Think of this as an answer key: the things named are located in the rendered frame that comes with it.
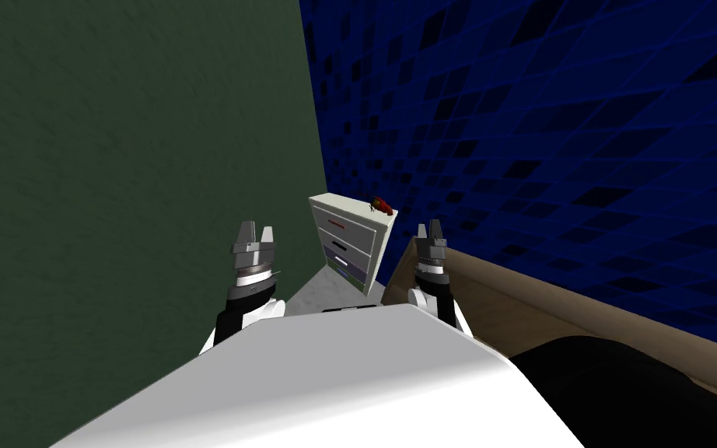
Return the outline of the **white chest of drawers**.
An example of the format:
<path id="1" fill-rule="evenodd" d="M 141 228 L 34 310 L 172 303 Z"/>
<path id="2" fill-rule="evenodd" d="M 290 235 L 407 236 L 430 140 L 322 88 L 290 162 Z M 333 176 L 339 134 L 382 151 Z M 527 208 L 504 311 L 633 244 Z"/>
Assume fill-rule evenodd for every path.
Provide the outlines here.
<path id="1" fill-rule="evenodd" d="M 367 201 L 324 193 L 308 198 L 327 265 L 368 296 L 398 212 Z"/>

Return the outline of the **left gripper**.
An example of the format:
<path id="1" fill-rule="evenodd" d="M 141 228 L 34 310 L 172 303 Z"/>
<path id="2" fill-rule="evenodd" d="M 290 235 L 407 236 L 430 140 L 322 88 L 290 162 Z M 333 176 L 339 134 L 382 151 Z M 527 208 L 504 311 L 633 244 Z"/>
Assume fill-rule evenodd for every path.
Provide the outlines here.
<path id="1" fill-rule="evenodd" d="M 262 230 L 257 242 L 254 221 L 243 221 L 237 234 L 237 243 L 232 245 L 233 268 L 241 275 L 253 275 L 269 271 L 275 259 L 276 244 L 272 226 Z"/>

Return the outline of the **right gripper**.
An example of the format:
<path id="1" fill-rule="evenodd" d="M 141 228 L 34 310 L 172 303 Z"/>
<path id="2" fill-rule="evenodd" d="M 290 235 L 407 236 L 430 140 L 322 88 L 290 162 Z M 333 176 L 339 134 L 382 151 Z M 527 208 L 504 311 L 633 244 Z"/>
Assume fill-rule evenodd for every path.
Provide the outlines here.
<path id="1" fill-rule="evenodd" d="M 419 225 L 417 237 L 414 238 L 418 262 L 443 267 L 446 259 L 446 239 L 444 239 L 441 223 L 438 219 L 430 221 L 429 237 L 426 225 Z"/>

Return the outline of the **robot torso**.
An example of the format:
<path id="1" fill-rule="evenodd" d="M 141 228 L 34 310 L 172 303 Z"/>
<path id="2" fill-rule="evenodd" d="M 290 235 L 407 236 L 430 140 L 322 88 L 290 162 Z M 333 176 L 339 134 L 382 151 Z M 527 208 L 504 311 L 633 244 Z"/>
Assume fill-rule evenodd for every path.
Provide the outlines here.
<path id="1" fill-rule="evenodd" d="M 402 303 L 260 320 L 51 448 L 583 448 L 503 355 Z"/>

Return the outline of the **brown wooden table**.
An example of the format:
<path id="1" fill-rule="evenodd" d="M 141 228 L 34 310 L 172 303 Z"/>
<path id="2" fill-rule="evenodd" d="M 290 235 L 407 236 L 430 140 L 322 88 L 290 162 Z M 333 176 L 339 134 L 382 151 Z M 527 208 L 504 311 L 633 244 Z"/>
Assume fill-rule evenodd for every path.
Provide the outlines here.
<path id="1" fill-rule="evenodd" d="M 474 337 L 506 357 L 572 335 L 629 345 L 717 395 L 717 343 L 448 249 L 453 296 Z"/>

